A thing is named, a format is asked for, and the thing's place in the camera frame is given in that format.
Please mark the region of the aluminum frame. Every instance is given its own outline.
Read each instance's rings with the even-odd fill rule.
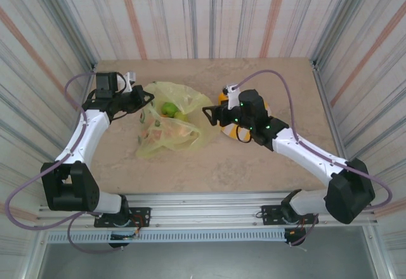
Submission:
[[[346,157],[345,150],[332,112],[324,93],[324,88],[320,80],[318,71],[313,67],[313,75],[317,84],[320,98],[325,110],[327,121],[330,125],[331,133],[336,144],[340,157]],[[264,232],[269,230],[281,230],[291,228],[289,225],[264,226],[261,219],[255,217],[262,205],[278,205],[288,193],[284,192],[256,192],[256,193],[163,193],[163,194],[139,194],[128,195],[130,207],[151,207],[153,209],[150,219],[150,227],[144,228],[145,233],[151,235],[161,235],[173,233],[192,233],[200,231],[249,231]],[[71,212],[54,212],[48,206],[41,206],[39,209],[37,225],[54,223]],[[83,215],[72,225],[72,236],[92,235],[111,231],[119,233],[128,231],[125,228],[99,228],[93,227],[93,217]],[[336,221],[330,215],[320,215],[319,224],[321,227],[345,226]],[[61,235],[66,231],[68,223],[50,230],[37,233],[30,255],[27,257],[27,264],[22,270],[20,278],[37,278],[48,240],[53,240],[52,236]],[[373,212],[362,212],[350,225],[362,226],[365,240],[367,242],[372,261],[378,279],[395,279],[393,267],[382,240],[377,233],[377,221]]]

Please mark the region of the metal bracket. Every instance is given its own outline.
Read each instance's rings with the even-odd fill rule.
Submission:
[[[312,70],[318,71],[318,69],[319,69],[319,66],[318,66],[318,63],[316,60],[313,60],[313,61],[310,60],[310,66],[311,66]]]
[[[295,223],[288,222],[282,214],[281,205],[264,205],[261,207],[261,211],[257,213],[256,217],[260,217],[264,225],[287,225],[287,224],[313,224],[315,216],[313,214],[306,214],[304,216],[298,216],[298,220]]]
[[[151,219],[151,208],[149,207],[130,207],[130,215],[133,216],[133,220],[128,220],[124,226],[117,226],[113,222],[109,221],[105,217],[96,217],[94,226],[96,228],[127,228],[127,227],[149,227]]]

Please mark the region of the red stripe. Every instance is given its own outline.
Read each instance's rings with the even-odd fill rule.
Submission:
[[[406,14],[406,1],[399,8],[399,10],[393,15],[392,19],[389,21],[389,23],[385,26],[383,31],[380,33],[378,38],[375,40],[375,43],[370,47],[367,54],[365,54],[365,56],[361,59],[361,61],[355,67],[354,71],[352,71],[350,76],[344,82],[343,86],[337,92],[335,97],[331,100],[332,107],[334,107],[334,105],[337,103],[337,100],[340,98],[340,96],[343,95],[343,93],[348,88],[348,86],[354,81],[355,77],[361,72],[362,68],[370,60],[372,55],[375,53],[376,49],[382,45],[382,43],[386,40],[386,38],[388,38],[388,36],[392,33],[393,29],[398,25],[398,23],[403,18],[403,16],[405,16],[405,14]]]
[[[63,94],[63,86],[56,78],[55,74],[52,73],[51,69],[47,66],[44,60],[39,56],[37,51],[32,47],[32,45],[26,40],[23,34],[16,27],[14,22],[10,19],[7,13],[0,7],[0,20],[4,23],[7,29],[13,34],[13,36],[18,40],[18,42],[23,46],[31,58],[37,63],[38,67],[48,76],[56,88]]]
[[[406,209],[406,198],[396,202],[389,203],[388,205],[374,211],[376,217],[383,217],[395,212],[404,211]]]
[[[271,0],[271,6],[269,7],[268,19],[266,21],[264,39],[262,42],[261,51],[259,52],[260,58],[266,58],[268,56],[269,45],[271,44],[273,31],[279,16],[280,6],[282,0]]]
[[[4,203],[0,202],[0,214],[5,214],[4,208],[5,208]],[[14,217],[17,217],[18,219],[27,220],[27,221],[30,221],[30,222],[36,222],[37,221],[37,215],[32,214],[29,211],[25,211],[24,209],[11,207],[10,211],[11,211],[11,214]]]
[[[124,0],[126,3],[126,9],[129,17],[129,21],[131,24],[131,28],[133,29],[133,34],[135,37],[135,42],[137,43],[138,50],[140,51],[141,59],[147,59],[147,50],[145,49],[144,40],[142,38],[140,24],[138,23],[138,18],[135,13],[134,5],[132,0]]]

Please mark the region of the floor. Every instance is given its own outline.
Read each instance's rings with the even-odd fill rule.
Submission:
[[[147,60],[100,62],[98,71],[133,70],[137,83],[152,81],[185,84],[217,103],[226,84],[237,83],[262,69],[280,72],[291,90],[298,132],[335,153],[309,61],[306,58]],[[257,89],[272,115],[291,123],[281,81],[263,74],[243,89]],[[152,159],[136,157],[140,115],[114,121],[103,135],[91,170],[98,185],[110,193],[289,191],[323,188],[317,178],[293,161],[254,142],[239,143],[218,134],[196,152],[163,152]]]
[[[39,278],[377,277],[362,227],[346,226],[315,228],[300,249],[282,242],[141,243],[128,245],[124,252],[89,255],[69,244],[48,245]]]

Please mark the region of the green apple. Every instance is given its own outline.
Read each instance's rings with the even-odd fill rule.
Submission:
[[[182,120],[183,122],[189,122],[188,117],[186,114],[183,114],[182,112],[176,112],[174,117],[174,119],[179,119]]]
[[[165,103],[160,111],[162,112],[162,114],[173,118],[175,113],[178,112],[179,109],[174,103]]]

